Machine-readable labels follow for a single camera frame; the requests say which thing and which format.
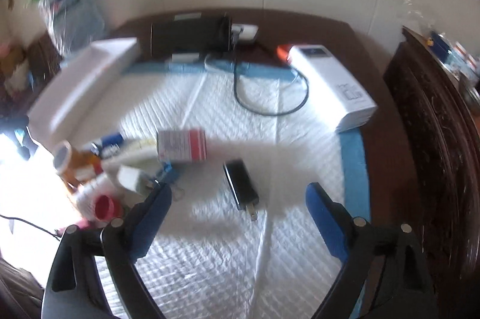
black cable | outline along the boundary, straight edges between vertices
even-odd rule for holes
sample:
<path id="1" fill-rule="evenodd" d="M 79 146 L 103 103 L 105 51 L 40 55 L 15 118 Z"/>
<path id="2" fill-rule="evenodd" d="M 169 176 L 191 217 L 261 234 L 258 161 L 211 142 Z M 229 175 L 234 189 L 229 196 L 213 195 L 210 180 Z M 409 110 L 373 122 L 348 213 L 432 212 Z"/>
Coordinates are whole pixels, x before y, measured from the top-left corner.
<path id="1" fill-rule="evenodd" d="M 33 223 L 30 223 L 29 221 L 27 220 L 23 220 L 22 218 L 14 218 L 14 217 L 8 217 L 8 216 L 3 216 L 3 215 L 0 215 L 0 218 L 5 218 L 7 220 L 18 220 L 18 221 L 23 221 L 24 223 L 27 223 L 29 225 L 31 225 L 32 227 L 35 227 L 35 228 L 38 228 L 39 230 L 43 231 L 44 233 L 47 233 L 49 235 L 52 235 L 52 237 L 54 237 L 55 239 L 57 239 L 58 241 L 60 240 L 59 237 L 57 235 L 55 235 L 54 233 L 51 233 L 50 231 L 48 230 L 45 230 L 44 228 L 42 227 L 38 227 L 37 225 L 33 224 Z"/>
<path id="2" fill-rule="evenodd" d="M 296 71 L 298 77 L 300 79 L 302 79 L 305 83 L 305 86 L 306 86 L 306 91 L 305 91 L 305 97 L 303 98 L 303 101 L 301 101 L 301 103 L 299 103 L 296 107 L 294 107 L 293 109 L 290 109 L 290 110 L 287 110 L 285 112 L 280 112 L 280 113 L 264 113 L 264 112 L 260 112 L 258 110 L 255 110 L 255 109 L 252 109 L 250 108 L 249 106 L 247 106 L 246 104 L 244 104 L 240 98 L 238 97 L 238 76 L 237 76 L 237 56 L 235 55 L 234 56 L 234 63 L 233 63 L 233 96 L 235 97 L 235 100 L 237 101 L 237 103 L 244 109 L 248 110 L 249 112 L 251 113 L 254 113 L 254 114 L 257 114 L 257 115 L 260 115 L 260 116 L 264 116 L 264 117 L 280 117 L 280 116 L 287 116 L 289 114 L 292 114 L 292 113 L 295 113 L 297 111 L 299 111 L 301 108 L 303 108 L 303 106 L 307 103 L 308 101 L 308 97 L 309 97 L 309 93 L 310 93 L 310 88 L 309 88 L 309 85 L 308 85 L 308 79 L 306 78 L 305 75 L 303 75 L 300 71 L 298 71 L 297 69 L 293 69 L 293 68 L 290 68 L 292 70 L 292 72 Z"/>

orange cap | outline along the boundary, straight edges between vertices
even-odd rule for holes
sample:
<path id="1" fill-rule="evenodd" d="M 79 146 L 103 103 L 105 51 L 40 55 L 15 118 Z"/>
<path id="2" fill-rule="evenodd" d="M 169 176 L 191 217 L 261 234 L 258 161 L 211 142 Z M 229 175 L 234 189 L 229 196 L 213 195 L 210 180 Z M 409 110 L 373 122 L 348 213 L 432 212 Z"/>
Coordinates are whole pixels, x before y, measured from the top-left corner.
<path id="1" fill-rule="evenodd" d="M 286 62 L 288 64 L 290 64 L 291 60 L 290 60 L 290 50 L 292 49 L 292 45 L 291 44 L 282 44 L 282 45 L 279 45 L 277 47 L 277 56 L 278 58 L 283 61 L 283 62 Z"/>

dark wooden cabinet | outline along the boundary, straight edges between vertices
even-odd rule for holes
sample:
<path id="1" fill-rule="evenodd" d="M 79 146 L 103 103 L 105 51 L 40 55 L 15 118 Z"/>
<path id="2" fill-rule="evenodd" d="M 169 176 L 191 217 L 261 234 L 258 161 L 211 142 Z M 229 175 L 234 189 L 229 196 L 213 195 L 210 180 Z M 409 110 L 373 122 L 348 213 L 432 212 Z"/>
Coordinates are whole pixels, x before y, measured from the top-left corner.
<path id="1" fill-rule="evenodd" d="M 440 316 L 469 317 L 467 312 L 480 309 L 480 137 L 441 64 L 418 35 L 408 29 L 403 34 L 406 41 L 384 80 L 417 169 L 422 211 L 414 228 L 427 257 Z"/>

black usb charger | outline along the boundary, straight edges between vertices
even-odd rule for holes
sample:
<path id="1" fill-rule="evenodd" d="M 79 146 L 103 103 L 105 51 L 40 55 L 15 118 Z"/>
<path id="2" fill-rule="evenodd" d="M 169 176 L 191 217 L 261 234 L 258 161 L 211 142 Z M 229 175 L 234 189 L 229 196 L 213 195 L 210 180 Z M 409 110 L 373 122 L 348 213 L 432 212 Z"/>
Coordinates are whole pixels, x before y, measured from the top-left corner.
<path id="1" fill-rule="evenodd" d="M 258 194 L 251 183 L 247 168 L 241 159 L 224 163 L 226 180 L 235 199 L 238 210 L 247 210 L 251 221 L 257 220 L 255 205 L 258 204 Z"/>

white box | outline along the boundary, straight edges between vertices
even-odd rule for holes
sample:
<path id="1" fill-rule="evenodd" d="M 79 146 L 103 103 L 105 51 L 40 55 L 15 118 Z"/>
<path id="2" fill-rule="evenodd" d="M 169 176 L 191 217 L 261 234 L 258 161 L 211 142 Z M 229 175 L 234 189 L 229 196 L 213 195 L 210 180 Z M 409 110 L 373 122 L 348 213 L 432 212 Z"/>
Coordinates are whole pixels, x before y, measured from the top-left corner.
<path id="1" fill-rule="evenodd" d="M 207 159 L 205 131 L 201 128 L 158 131 L 160 161 L 200 162 Z"/>
<path id="2" fill-rule="evenodd" d="M 28 112 L 33 139 L 49 151 L 68 139 L 102 93 L 140 54 L 136 38 L 96 41 L 81 51 Z"/>
<path id="3" fill-rule="evenodd" d="M 337 132 L 366 123 L 377 105 L 354 76 L 321 45 L 293 45 L 287 62 L 308 79 L 310 102 Z"/>

